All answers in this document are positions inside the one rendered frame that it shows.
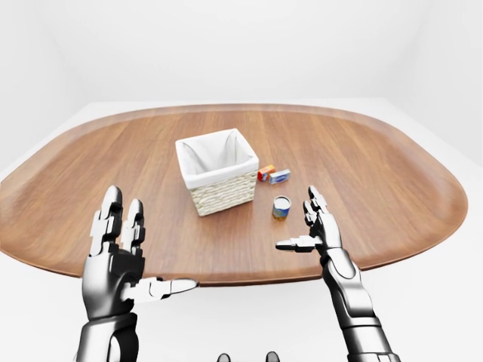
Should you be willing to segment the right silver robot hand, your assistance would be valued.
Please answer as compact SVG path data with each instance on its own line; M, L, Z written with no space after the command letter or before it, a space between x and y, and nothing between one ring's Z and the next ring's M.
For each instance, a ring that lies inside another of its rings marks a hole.
M317 250L323 254L328 249L342 247L339 226L334 215L328 211L325 198L313 185L309 186L308 194L309 200L303 202L303 212L309 234L278 241L275 244L276 249L296 253Z

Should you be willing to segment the small blue white box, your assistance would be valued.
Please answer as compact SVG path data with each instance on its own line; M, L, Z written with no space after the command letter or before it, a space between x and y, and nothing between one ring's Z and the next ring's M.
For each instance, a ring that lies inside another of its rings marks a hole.
M290 176L291 176L290 169L280 170L280 171L271 173L269 175L269 184L274 185L277 183L282 183L284 181L289 180Z

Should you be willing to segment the alphabet soup tin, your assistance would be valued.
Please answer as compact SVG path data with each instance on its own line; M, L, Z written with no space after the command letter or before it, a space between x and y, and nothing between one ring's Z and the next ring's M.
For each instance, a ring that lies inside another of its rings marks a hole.
M284 196L279 195L274 198L272 205L272 216L275 219L286 219L291 209L291 200Z

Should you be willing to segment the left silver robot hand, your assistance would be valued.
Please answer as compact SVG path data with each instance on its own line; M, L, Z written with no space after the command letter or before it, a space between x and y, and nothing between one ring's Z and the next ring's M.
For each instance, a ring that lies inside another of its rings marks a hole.
M110 186L94 214L89 256L82 274L82 296L88 319L127 314L136 303L166 299L199 286L190 278L145 278L143 203L134 199L122 219L122 191Z

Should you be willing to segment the wicker basket with white liner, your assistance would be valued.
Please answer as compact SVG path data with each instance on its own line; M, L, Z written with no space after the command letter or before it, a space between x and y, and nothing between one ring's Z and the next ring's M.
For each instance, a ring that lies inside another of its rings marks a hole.
M259 158L238 129L177 140L175 149L199 216L254 199Z

